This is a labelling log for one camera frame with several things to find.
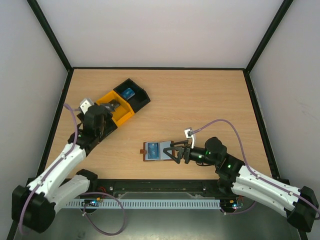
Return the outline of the brown leather card holder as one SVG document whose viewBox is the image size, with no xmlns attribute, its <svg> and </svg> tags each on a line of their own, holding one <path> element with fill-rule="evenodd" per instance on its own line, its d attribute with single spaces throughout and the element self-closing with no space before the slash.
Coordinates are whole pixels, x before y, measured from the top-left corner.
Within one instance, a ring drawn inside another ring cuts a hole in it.
<svg viewBox="0 0 320 240">
<path fill-rule="evenodd" d="M 173 141 L 147 141 L 143 143 L 139 153 L 142 155 L 144 162 L 172 161 L 164 153 L 164 149 L 170 148 L 172 143 Z"/>
</svg>

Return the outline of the blue vip card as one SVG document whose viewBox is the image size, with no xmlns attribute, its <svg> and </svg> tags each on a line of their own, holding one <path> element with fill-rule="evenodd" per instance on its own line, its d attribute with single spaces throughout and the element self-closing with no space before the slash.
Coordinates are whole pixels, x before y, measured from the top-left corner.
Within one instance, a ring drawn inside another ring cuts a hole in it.
<svg viewBox="0 0 320 240">
<path fill-rule="evenodd" d="M 158 142 L 146 143 L 146 160 L 153 161 L 160 159 L 160 144 Z"/>
</svg>

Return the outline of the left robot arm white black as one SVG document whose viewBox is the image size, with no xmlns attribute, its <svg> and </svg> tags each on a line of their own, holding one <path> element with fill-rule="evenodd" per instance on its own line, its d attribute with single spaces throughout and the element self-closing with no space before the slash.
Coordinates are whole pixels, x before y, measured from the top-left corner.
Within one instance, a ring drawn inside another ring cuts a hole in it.
<svg viewBox="0 0 320 240">
<path fill-rule="evenodd" d="M 56 214 L 72 199 L 92 191 L 98 176 L 82 169 L 68 182 L 69 173 L 115 128 L 111 126 L 112 114 L 96 103 L 81 108 L 82 129 L 75 124 L 74 133 L 52 164 L 27 186 L 17 186 L 12 192 L 11 217 L 23 227 L 37 233 L 49 228 Z"/>
</svg>

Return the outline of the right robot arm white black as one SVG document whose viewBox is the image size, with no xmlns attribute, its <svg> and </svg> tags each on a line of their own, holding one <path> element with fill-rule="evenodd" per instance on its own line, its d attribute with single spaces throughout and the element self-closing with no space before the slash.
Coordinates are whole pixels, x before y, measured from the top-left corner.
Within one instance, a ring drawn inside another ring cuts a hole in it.
<svg viewBox="0 0 320 240">
<path fill-rule="evenodd" d="M 263 204 L 283 217 L 296 229 L 309 233 L 319 215 L 319 203 L 314 191 L 288 185 L 270 178 L 227 152 L 217 137 L 208 139 L 204 147 L 192 146 L 187 140 L 171 143 L 163 149 L 177 164 L 194 161 L 215 167 L 219 176 L 218 191 L 224 195 L 240 195 Z"/>
</svg>

